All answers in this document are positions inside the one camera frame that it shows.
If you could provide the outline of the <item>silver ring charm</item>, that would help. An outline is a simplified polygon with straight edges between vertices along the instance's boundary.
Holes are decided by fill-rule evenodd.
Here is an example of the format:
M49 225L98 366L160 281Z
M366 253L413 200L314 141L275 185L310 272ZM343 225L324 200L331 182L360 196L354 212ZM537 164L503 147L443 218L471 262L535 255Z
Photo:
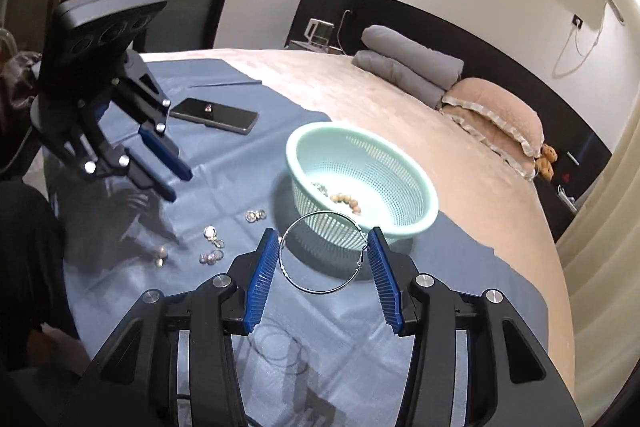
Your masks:
M265 220L266 218L267 218L267 213L263 209L247 210L247 212L245 213L245 220L248 223L255 223L260 220Z

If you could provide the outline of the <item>silver crystal earring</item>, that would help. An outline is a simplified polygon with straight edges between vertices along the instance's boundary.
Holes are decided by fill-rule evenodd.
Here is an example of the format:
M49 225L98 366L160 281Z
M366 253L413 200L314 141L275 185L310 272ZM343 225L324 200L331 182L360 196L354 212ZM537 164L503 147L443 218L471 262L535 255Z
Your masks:
M203 231L203 235L206 241L211 243L217 249L222 249L226 246L224 241L218 236L217 230L213 225L207 225Z

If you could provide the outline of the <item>small silver earring pair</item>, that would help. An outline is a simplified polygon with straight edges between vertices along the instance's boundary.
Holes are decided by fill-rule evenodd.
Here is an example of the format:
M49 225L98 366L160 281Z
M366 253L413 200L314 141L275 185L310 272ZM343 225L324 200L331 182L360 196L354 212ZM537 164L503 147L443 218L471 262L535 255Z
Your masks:
M200 262L201 265L216 265L216 263L222 259L224 259L224 253L220 249L214 249L213 251L209 251L209 253L201 254L198 262Z

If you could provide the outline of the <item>black smartphone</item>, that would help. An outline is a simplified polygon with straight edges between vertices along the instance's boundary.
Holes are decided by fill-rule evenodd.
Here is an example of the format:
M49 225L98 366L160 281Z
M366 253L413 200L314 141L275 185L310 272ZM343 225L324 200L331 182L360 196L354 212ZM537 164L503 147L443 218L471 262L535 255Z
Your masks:
M255 127L258 114L239 107L198 98L185 98L169 111L171 117L233 133L247 135Z

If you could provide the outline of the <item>blue cloth mat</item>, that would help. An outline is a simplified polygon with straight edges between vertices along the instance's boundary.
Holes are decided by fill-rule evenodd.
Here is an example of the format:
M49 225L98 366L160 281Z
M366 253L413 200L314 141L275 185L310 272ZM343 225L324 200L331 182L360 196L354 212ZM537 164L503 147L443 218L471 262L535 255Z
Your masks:
M277 275L253 334L235 338L247 412L266 426L389 426L397 415L412 342L383 319L368 269L356 254L315 236L294 205L285 143L319 119L285 96L215 60L160 62L152 72L171 98L205 98L254 110L248 135L173 120L169 133L192 167L175 202L128 180L88 183L54 156L44 158L49 196L66 228L64 274L81 340L96 353L145 289L190 291L257 245L265 225L288 233L288 275ZM263 209L265 223L245 213ZM226 244L215 268L198 257L213 225ZM160 246L168 258L154 263ZM548 309L535 286L448 218L398 242L396 251L451 288L506 293L540 341Z

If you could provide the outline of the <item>silver stud earring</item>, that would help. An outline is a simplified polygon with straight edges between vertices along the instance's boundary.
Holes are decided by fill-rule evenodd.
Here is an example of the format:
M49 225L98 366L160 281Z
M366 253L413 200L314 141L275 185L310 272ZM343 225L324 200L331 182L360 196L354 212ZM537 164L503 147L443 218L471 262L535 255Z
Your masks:
M161 268L168 258L168 251L165 246L160 246L155 254L154 263L157 268Z

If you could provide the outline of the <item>mint green plastic basket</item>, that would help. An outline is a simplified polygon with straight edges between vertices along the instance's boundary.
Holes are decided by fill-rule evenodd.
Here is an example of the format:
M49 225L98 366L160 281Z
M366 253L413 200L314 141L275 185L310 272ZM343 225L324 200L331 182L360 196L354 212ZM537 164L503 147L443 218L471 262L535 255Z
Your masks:
M439 213L434 183L401 148L335 122L295 129L285 145L297 212L318 235L357 248L374 227L388 243L425 232Z

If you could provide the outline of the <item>lower pink pillow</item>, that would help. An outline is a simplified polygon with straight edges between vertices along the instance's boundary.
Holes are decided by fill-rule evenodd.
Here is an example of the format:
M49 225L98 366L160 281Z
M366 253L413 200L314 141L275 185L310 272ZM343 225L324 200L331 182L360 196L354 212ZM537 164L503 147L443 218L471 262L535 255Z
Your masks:
M526 156L521 144L492 121L472 110L459 106L443 105L440 108L440 113L499 155L525 180L532 181L535 178L535 159Z

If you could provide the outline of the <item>pink pillow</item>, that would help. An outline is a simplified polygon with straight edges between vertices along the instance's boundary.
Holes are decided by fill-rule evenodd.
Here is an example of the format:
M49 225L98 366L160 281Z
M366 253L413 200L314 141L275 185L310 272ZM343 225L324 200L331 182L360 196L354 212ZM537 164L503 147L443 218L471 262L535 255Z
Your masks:
M443 105L440 108L440 113L499 155L525 180L532 181L535 178L535 159L526 156L521 144L492 121L472 110L459 106Z
M518 142L527 157L540 156L544 127L538 114L498 84L482 78L465 78L445 93L442 105L459 106L485 117Z

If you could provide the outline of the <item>white bedside device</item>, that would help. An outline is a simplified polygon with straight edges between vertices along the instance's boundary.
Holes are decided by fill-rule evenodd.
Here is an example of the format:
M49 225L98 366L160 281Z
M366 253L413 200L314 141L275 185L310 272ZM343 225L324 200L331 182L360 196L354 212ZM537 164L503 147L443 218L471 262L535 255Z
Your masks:
M318 20L318 18L311 18L308 20L304 37L312 46L327 48L330 45L334 28L334 23L327 22L326 20Z

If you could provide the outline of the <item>brown teddy bear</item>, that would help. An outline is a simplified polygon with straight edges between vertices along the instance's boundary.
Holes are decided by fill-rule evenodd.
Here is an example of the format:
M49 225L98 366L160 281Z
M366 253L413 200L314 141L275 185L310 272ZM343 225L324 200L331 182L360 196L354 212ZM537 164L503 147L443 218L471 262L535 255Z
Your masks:
M558 161L555 149L544 143L541 145L540 155L536 158L536 171L542 179L551 182L554 176L553 165Z

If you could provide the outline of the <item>cream curtain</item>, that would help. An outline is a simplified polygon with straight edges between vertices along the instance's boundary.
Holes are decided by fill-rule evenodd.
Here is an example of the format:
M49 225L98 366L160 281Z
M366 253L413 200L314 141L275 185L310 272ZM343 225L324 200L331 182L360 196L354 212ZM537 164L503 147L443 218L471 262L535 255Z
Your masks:
M558 243L575 335L575 402L596 425L639 361L639 109Z

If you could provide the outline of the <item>upper pink pillow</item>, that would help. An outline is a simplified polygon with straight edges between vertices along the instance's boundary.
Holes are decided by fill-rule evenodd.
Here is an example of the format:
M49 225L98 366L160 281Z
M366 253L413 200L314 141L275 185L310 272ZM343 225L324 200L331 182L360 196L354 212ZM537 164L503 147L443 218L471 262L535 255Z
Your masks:
M485 117L518 142L527 157L540 156L544 127L538 114L498 84L482 78L465 78L445 93L442 105L459 106Z

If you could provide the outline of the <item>lower grey folded blanket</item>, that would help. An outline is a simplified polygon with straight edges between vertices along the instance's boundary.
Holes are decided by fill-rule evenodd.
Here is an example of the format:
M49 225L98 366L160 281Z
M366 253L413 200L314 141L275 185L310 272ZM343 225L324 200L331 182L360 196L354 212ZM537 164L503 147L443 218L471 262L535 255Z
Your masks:
M352 58L352 64L382 78L431 108L436 108L445 94L444 89L413 72L409 67L374 51L358 51Z

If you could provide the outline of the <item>grey folded blanket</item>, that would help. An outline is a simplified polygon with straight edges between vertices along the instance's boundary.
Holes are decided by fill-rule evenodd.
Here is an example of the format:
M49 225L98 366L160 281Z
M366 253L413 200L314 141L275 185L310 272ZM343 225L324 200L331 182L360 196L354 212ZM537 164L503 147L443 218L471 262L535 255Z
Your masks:
M436 108L445 94L444 89L413 72L409 67L374 51L358 51L352 58L352 64L382 78L431 108Z
M371 51L392 58L445 91L461 79L460 58L432 50L385 26L367 27L362 43Z

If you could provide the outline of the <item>upper grey folded blanket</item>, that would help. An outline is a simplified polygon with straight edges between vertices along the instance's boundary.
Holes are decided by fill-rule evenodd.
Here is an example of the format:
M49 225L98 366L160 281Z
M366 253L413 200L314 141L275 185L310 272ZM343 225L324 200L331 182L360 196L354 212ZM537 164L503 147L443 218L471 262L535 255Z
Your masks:
M385 26L367 27L362 43L371 51L392 58L445 91L461 79L460 58L432 50Z

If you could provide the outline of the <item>black headboard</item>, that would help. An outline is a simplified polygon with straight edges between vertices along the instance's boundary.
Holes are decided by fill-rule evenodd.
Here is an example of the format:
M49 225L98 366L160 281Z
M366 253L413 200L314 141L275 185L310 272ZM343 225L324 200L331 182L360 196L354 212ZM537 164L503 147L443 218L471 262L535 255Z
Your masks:
M364 28L386 26L422 46L460 58L464 78L489 80L528 104L542 122L546 142L559 154L553 180L540 180L535 186L553 238L563 235L576 216L565 199L581 198L612 153L547 83L469 31L398 0L300 0L286 40L302 41L312 18L334 24L330 43L349 55L364 48Z

